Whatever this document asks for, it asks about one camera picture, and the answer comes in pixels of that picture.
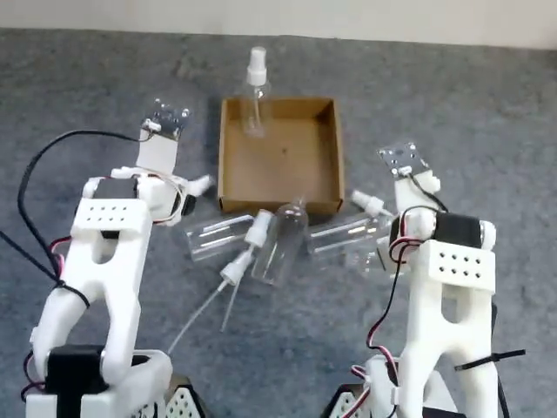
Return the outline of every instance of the white wall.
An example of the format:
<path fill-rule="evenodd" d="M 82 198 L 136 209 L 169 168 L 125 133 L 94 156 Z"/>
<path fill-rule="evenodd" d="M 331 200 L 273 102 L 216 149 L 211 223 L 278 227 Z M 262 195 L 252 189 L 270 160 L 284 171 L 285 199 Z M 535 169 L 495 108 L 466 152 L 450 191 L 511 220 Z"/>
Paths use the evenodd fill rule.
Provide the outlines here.
<path fill-rule="evenodd" d="M 557 47 L 557 0 L 0 0 L 0 27 Z"/>

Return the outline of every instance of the open cardboard tray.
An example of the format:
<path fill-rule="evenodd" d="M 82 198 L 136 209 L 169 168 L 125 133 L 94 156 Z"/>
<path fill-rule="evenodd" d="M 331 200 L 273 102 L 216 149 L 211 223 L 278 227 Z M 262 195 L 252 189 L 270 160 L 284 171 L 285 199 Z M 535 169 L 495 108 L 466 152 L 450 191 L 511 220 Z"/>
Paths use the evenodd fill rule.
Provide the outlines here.
<path fill-rule="evenodd" d="M 276 98 L 264 138 L 244 134 L 240 101 L 222 104 L 218 202 L 222 212 L 276 211 L 304 197 L 308 213 L 337 213 L 345 181 L 337 105 L 330 98 Z"/>

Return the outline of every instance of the bottle cap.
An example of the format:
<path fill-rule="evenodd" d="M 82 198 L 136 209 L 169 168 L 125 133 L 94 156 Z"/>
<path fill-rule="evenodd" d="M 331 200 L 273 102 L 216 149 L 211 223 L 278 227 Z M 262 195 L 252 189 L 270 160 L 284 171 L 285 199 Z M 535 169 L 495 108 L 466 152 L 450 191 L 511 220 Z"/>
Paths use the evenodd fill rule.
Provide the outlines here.
<path fill-rule="evenodd" d="M 265 55 L 267 51 L 261 46 L 252 48 L 250 64 L 247 67 L 247 83 L 254 87 L 264 85 L 267 82 L 267 66 Z"/>
<path fill-rule="evenodd" d="M 261 209 L 258 216 L 253 220 L 252 227 L 247 231 L 244 241 L 261 248 L 267 239 L 267 229 L 271 223 L 272 216 L 272 213 Z"/>

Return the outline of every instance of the spray nozzle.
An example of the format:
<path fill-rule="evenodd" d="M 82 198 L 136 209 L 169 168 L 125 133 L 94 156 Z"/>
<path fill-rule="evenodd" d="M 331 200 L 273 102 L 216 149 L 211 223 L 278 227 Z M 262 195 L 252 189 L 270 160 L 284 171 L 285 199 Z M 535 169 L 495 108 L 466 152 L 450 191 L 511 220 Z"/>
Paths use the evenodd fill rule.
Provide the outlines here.
<path fill-rule="evenodd" d="M 260 86 L 267 82 L 267 66 L 265 55 L 267 51 L 261 46 L 252 48 L 250 64 L 247 67 L 247 82 L 253 86 Z"/>

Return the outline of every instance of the white robotic arm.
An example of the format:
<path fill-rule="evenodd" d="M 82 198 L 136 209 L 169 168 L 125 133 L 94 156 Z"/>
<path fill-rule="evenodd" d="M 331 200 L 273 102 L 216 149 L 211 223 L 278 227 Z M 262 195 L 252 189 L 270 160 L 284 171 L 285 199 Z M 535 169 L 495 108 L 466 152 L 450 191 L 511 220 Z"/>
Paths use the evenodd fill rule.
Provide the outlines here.
<path fill-rule="evenodd" d="M 71 401 L 61 406 L 57 399 L 73 390 L 63 388 L 64 373 L 71 382 L 75 375 L 68 371 L 83 367 L 87 379 L 87 374 L 93 373 L 91 363 L 97 363 L 93 368 L 98 375 L 83 382 L 83 394 L 75 390 L 73 397 L 83 396 L 83 402 L 81 415 L 75 415 L 74 410 L 72 417 L 130 416 L 155 401 L 155 395 L 160 399 L 168 387 L 171 363 L 166 354 L 134 353 L 134 347 L 140 315 L 138 292 L 152 225 L 178 223 L 192 200 L 211 185 L 209 176 L 189 181 L 171 174 L 187 116 L 186 111 L 176 112 L 157 101 L 154 112 L 142 125 L 138 166 L 115 169 L 110 177 L 90 179 L 85 185 L 61 280 L 91 303 L 105 299 L 110 329 L 103 346 L 67 346 L 68 334 L 86 305 L 64 288 L 50 293 L 30 339 L 38 377 L 46 382 L 50 394 L 27 397 L 28 418 L 67 416 L 64 414 L 72 408 Z M 134 359 L 144 357 L 149 360 L 132 367 Z M 95 388 L 91 389 L 92 381 L 97 382 L 96 393 Z M 112 401 L 106 402 L 106 396 L 112 396 Z"/>
<path fill-rule="evenodd" d="M 398 385 L 389 377 L 387 358 L 382 355 L 371 358 L 365 367 L 356 367 L 355 374 L 366 379 L 364 390 L 369 395 L 359 408 L 345 405 L 340 409 L 342 416 L 372 412 L 379 418 L 494 418 L 498 376 L 492 362 L 459 371 L 466 392 L 466 415 L 458 414 L 434 367 L 442 354 L 448 354 L 457 365 L 492 355 L 495 227 L 445 210 L 434 196 L 440 182 L 414 144 L 385 148 L 379 155 L 395 177 L 399 215 L 391 233 L 379 237 L 377 246 L 384 268 L 389 273 L 404 268 L 410 281 L 406 346 L 394 359 Z M 398 266 L 400 251 L 404 251 L 404 267 Z M 441 311 L 444 298 L 456 299 L 455 322 Z"/>

